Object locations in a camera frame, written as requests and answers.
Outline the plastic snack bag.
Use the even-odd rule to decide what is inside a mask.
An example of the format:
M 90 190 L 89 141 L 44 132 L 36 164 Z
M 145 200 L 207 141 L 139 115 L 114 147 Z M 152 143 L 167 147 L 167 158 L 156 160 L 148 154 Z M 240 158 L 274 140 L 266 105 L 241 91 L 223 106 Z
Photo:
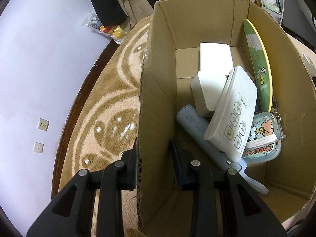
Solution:
M 82 25 L 89 27 L 107 38 L 113 39 L 118 45 L 120 45 L 127 36 L 127 32 L 121 25 L 109 25 L 105 27 L 95 11 L 89 12 L 88 17 L 83 21 Z

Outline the beige patterned carpet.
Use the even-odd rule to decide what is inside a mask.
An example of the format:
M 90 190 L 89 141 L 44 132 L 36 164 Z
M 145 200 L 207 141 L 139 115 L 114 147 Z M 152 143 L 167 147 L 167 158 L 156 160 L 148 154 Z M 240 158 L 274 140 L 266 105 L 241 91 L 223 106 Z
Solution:
M 107 59 L 96 64 L 102 69 L 83 105 L 67 150 L 56 158 L 53 191 L 60 191 L 80 169 L 92 172 L 105 168 L 132 147 L 137 136 L 141 61 L 146 48 L 150 17 L 139 21 L 125 41 Z M 281 112 L 291 146 L 280 159 L 269 163 L 287 184 L 269 179 L 272 191 L 267 204 L 282 225 L 290 229 L 303 221 L 315 204 L 315 113 L 307 104 L 297 105 L 295 117 Z

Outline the light blue cylindrical power bank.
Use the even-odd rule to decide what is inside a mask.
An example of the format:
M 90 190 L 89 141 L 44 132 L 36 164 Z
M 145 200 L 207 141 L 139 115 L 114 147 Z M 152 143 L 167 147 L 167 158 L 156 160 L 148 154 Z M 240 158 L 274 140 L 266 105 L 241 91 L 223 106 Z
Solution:
M 222 171 L 233 168 L 257 192 L 263 195 L 268 194 L 269 190 L 263 184 L 245 174 L 247 168 L 246 161 L 241 158 L 237 163 L 232 163 L 227 159 L 224 153 L 221 153 L 217 148 L 204 140 L 204 133 L 209 123 L 205 118 L 197 115 L 197 112 L 192 105 L 188 104 L 182 107 L 176 114 L 175 119 Z

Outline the cardboard box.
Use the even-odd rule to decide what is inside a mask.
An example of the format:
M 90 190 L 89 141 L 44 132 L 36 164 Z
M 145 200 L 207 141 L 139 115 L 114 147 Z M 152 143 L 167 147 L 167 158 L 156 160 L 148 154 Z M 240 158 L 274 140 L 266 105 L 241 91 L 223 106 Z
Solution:
M 267 185 L 263 200 L 287 230 L 302 225 L 315 202 L 315 85 L 302 58 L 315 54 L 250 0 L 160 0 L 150 21 L 140 88 L 137 211 L 138 228 L 146 236 L 190 234 L 192 193 L 175 185 L 168 143 L 178 136 L 184 149 L 215 168 L 175 125 L 175 116 L 194 102 L 190 82 L 199 68 L 200 43 L 230 45 L 235 65 L 252 71 L 244 19 L 265 46 L 286 136 L 276 159 L 248 173 Z

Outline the beige hanging coat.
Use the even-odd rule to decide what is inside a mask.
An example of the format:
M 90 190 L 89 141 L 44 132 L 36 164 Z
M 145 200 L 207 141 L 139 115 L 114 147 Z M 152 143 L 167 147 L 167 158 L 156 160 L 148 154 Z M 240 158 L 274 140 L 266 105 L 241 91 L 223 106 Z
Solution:
M 147 0 L 118 0 L 118 3 L 127 15 L 127 20 L 121 25 L 127 33 L 137 22 L 154 13 L 153 7 Z

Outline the wall socket lower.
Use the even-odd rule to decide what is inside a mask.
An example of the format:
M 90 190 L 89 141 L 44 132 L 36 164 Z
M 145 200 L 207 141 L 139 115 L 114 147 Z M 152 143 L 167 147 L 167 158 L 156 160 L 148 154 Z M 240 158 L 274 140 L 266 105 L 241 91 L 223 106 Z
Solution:
M 43 143 L 35 142 L 33 151 L 36 153 L 43 153 L 43 148 L 44 148 Z

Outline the white square box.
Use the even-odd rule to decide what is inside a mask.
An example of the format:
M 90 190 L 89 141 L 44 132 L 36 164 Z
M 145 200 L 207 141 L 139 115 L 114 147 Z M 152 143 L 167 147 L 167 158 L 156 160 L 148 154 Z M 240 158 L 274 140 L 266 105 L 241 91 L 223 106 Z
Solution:
M 226 81 L 227 77 L 223 73 L 198 71 L 190 85 L 199 117 L 213 116 Z

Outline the cartoon bear pouch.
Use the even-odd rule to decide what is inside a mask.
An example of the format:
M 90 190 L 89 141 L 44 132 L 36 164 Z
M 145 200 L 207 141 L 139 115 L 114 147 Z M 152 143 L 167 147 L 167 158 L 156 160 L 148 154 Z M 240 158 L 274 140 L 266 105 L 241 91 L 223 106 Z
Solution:
M 264 163 L 276 159 L 282 149 L 280 129 L 270 112 L 254 116 L 248 141 L 243 153 L 246 163 Z

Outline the wall socket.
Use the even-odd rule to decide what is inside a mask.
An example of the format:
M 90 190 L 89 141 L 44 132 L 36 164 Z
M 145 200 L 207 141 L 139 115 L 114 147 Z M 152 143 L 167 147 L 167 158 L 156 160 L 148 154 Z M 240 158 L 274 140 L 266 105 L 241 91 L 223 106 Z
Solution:
M 46 132 L 48 130 L 48 126 L 49 126 L 49 121 L 40 118 L 38 129 Z
M 43 143 L 35 142 L 33 151 L 36 153 L 43 153 L 43 148 L 44 148 Z

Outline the white remote control panel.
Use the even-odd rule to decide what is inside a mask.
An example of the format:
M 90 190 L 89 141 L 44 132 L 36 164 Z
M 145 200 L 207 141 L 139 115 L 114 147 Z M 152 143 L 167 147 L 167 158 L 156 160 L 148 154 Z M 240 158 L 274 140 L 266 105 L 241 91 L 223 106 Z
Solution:
M 257 102 L 257 88 L 246 71 L 230 71 L 204 140 L 224 152 L 233 163 L 244 152 Z

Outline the white power bank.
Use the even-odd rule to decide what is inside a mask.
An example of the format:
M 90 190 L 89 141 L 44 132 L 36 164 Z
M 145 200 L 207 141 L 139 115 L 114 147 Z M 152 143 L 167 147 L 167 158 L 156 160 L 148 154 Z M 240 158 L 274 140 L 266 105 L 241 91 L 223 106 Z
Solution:
M 228 75 L 233 60 L 228 44 L 203 42 L 199 45 L 199 71 Z

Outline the wall socket upper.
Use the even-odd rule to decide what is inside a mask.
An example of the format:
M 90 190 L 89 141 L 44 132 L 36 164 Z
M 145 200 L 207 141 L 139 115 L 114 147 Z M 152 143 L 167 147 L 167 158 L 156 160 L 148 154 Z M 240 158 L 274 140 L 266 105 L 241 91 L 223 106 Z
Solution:
M 40 118 L 38 129 L 46 132 L 48 130 L 48 126 L 49 126 L 49 121 Z

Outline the yellow round fan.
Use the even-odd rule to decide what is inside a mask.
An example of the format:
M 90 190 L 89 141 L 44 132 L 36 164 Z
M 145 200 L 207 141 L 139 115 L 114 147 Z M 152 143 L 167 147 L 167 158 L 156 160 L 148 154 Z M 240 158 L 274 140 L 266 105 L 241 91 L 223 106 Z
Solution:
M 271 112 L 273 103 L 273 82 L 267 51 L 252 22 L 248 19 L 244 19 L 243 26 L 253 65 L 260 106 L 263 112 Z

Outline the cartoon keychain with keys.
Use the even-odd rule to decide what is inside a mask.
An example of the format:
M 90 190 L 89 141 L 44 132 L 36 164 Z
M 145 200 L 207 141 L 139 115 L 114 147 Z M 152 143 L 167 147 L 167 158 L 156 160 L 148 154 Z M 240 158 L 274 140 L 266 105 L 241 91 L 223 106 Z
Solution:
M 278 127 L 280 129 L 280 136 L 281 139 L 284 140 L 286 138 L 286 135 L 283 132 L 283 123 L 282 123 L 282 118 L 281 115 L 278 111 L 278 106 L 277 106 L 277 101 L 274 97 L 272 97 L 272 108 L 271 108 L 271 113 L 275 116 L 277 120 Z

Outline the black hanging coat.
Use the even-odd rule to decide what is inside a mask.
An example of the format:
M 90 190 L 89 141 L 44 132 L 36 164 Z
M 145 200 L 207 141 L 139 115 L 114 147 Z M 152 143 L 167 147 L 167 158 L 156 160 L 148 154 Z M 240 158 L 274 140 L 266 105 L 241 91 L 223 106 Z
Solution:
M 127 20 L 127 15 L 118 0 L 91 0 L 91 2 L 103 26 L 121 25 Z

